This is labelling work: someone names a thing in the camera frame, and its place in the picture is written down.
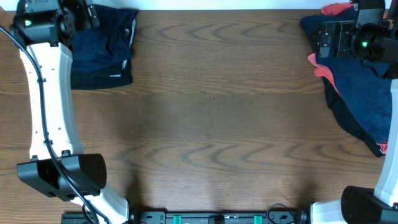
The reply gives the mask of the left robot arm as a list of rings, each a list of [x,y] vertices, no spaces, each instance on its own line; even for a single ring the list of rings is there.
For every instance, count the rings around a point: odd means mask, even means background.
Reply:
[[[19,179],[47,197],[82,207],[64,223],[128,223],[129,203],[107,182],[101,154],[86,154],[73,112],[72,40],[99,25],[92,1],[20,1],[6,35],[21,52],[29,84],[32,141]]]

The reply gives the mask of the navy blue shorts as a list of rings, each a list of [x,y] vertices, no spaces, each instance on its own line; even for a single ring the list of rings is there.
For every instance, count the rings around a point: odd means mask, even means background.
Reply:
[[[126,68],[132,58],[138,10],[98,4],[95,9],[99,26],[79,31],[73,37],[72,70],[94,72],[112,65]]]

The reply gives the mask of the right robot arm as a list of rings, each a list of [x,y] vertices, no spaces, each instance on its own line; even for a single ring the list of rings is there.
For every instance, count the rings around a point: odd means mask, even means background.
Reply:
[[[397,222],[397,2],[351,1],[301,19],[337,123],[384,165],[372,189],[348,186],[341,198],[315,202],[297,223]]]

